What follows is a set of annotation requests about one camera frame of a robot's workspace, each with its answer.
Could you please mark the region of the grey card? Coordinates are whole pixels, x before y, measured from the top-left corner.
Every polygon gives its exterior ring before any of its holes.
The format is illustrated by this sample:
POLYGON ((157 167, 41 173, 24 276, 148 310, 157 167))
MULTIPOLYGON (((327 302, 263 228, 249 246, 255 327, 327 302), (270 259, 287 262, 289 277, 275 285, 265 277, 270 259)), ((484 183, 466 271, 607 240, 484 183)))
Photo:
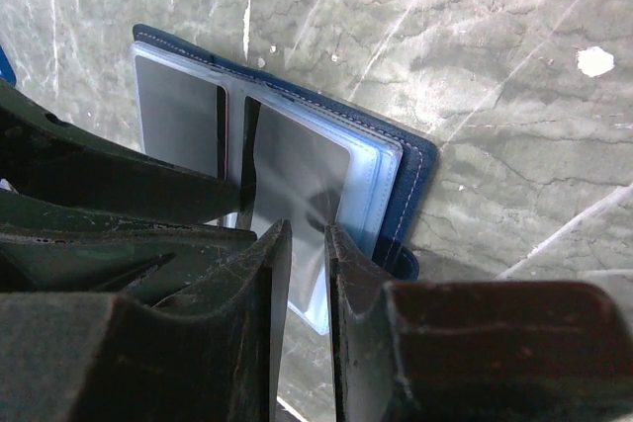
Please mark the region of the grey card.
POLYGON ((350 166, 348 148, 311 111, 247 97, 256 119, 252 158, 256 192, 252 229, 279 219, 293 233, 289 303, 306 314, 320 301, 317 279, 324 265, 323 234, 336 221, 350 166))

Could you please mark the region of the blue leather card holder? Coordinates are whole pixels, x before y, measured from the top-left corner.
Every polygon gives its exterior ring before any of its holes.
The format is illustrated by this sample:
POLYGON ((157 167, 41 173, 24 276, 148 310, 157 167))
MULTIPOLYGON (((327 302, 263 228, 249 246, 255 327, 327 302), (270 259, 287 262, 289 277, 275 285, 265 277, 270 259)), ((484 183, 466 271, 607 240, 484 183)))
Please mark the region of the blue leather card holder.
MULTIPOLYGON (((336 221, 354 243, 380 268, 404 280, 417 276, 418 265, 405 240, 418 204, 426 193, 438 158, 437 147, 421 135, 375 114, 247 67, 157 28, 137 24, 131 48, 135 71, 137 49, 160 51, 202 63, 226 89, 224 130, 225 176, 242 194, 238 211, 223 216, 229 227, 252 229, 256 192, 252 150, 256 119, 245 110, 247 97, 266 104, 311 111, 350 152, 336 221)), ((329 329, 324 265, 316 282, 320 301, 303 314, 315 332, 329 329)))

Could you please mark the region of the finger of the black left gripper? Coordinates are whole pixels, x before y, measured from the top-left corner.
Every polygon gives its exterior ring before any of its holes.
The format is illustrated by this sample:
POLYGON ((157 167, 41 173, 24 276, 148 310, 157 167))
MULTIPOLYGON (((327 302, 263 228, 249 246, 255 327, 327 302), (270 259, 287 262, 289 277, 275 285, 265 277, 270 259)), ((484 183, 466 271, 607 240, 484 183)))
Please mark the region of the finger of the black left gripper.
POLYGON ((125 293, 156 304, 211 276, 251 231, 173 224, 1 195, 1 289, 125 293))
POLYGON ((173 223, 237 211, 237 185, 151 158, 59 119, 1 84, 1 176, 23 195, 69 208, 173 223))

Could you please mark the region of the blue black handled tool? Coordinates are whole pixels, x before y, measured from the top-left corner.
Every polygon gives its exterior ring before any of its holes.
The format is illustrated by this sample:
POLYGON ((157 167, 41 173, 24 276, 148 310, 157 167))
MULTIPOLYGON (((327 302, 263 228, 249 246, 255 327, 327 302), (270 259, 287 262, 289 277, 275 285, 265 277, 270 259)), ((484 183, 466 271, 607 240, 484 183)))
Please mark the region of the blue black handled tool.
POLYGON ((0 78, 12 87, 16 86, 16 74, 4 49, 0 47, 0 78))

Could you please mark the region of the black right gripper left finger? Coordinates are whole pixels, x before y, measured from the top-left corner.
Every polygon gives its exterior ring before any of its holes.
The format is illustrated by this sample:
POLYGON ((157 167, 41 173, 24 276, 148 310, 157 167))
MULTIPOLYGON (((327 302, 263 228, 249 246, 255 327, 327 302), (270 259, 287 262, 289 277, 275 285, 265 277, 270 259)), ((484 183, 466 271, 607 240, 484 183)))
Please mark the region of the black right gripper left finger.
POLYGON ((271 421, 292 230, 279 220, 156 304, 1 289, 5 421, 271 421))

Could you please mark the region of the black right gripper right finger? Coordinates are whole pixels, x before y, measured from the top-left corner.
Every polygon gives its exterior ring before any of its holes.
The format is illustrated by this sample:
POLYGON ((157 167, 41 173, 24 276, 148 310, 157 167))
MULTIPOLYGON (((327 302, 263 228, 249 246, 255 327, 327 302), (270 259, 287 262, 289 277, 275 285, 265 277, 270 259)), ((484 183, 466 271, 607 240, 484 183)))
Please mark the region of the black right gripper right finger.
POLYGON ((340 421, 612 421, 632 411, 632 334, 580 281, 402 281, 324 233, 340 421))

